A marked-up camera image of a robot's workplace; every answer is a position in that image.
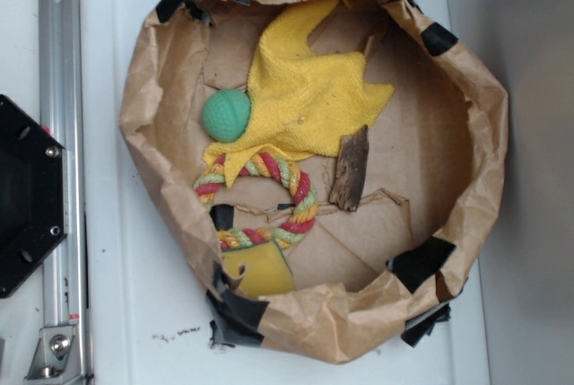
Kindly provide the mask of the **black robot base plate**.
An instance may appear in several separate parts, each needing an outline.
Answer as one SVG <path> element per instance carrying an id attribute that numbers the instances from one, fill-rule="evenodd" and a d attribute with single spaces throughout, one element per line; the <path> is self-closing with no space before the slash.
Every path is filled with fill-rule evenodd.
<path id="1" fill-rule="evenodd" d="M 64 147 L 1 97 L 1 297 L 11 297 L 66 236 Z"/>

